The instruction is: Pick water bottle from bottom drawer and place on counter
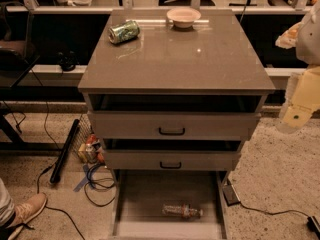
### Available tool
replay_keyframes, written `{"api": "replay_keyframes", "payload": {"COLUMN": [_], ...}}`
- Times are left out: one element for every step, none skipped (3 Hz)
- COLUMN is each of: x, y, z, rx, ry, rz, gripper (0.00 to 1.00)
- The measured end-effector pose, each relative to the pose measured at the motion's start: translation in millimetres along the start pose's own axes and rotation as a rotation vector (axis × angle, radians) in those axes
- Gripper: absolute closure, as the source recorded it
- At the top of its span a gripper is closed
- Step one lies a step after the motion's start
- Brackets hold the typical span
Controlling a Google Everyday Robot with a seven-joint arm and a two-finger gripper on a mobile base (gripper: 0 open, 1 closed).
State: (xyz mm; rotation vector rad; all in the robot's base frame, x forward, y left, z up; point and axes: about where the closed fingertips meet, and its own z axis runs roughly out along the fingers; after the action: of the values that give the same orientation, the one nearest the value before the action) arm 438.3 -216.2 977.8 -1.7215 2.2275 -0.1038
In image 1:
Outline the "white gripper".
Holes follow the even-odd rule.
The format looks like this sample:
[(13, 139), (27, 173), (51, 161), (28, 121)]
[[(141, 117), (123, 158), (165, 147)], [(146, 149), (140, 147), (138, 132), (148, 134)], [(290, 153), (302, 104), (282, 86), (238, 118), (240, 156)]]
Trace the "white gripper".
[[(301, 24), (296, 23), (275, 41), (277, 47), (290, 49), (298, 44)], [(303, 73), (290, 76), (285, 103), (282, 105), (276, 128), (285, 134), (300, 130), (319, 109), (320, 105), (320, 67), (308, 67)]]

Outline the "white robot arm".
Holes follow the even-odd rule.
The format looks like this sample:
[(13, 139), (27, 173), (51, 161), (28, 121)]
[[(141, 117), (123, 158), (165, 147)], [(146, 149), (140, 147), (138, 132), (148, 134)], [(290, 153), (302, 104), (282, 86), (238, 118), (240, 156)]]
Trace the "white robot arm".
[(320, 109), (320, 1), (300, 22), (279, 36), (276, 45), (295, 48), (296, 57), (307, 64), (302, 73), (289, 77), (285, 102), (279, 112), (277, 129), (291, 134), (300, 130)]

